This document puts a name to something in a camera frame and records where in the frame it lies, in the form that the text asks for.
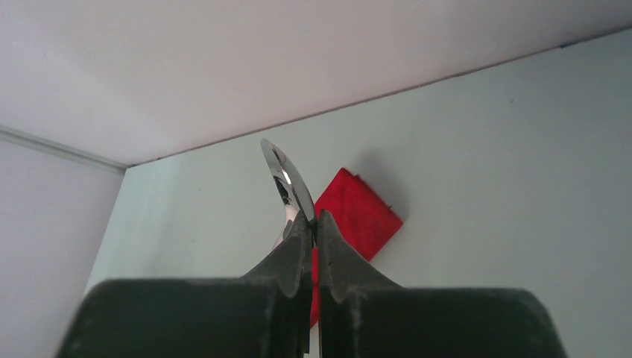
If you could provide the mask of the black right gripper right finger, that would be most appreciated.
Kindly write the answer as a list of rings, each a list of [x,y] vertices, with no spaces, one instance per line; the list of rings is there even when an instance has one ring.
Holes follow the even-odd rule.
[[[405,288],[318,220],[322,357],[564,357],[548,310],[512,288]]]

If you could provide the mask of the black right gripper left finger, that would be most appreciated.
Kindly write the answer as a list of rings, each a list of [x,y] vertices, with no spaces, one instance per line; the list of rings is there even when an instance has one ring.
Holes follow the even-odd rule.
[[[303,357],[310,350],[312,229],[237,278],[106,280],[80,303],[58,357]]]

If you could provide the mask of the red cloth napkin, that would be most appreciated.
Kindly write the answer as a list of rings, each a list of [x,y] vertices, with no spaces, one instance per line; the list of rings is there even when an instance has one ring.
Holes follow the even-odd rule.
[[[402,219],[360,176],[341,168],[315,203],[332,214],[343,238],[372,260],[402,227]]]

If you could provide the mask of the aluminium corner frame post left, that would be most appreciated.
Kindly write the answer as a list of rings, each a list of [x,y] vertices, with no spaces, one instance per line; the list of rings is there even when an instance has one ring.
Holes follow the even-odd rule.
[[[88,152],[71,148],[67,145],[62,145],[58,142],[44,139],[39,136],[27,134],[4,125],[1,126],[1,141],[11,142],[15,145],[20,145],[35,151],[50,154],[55,157],[60,157],[76,163],[91,166],[93,168],[119,173],[122,175],[129,168],[129,165],[108,160],[107,158],[100,157],[96,154],[90,154]]]

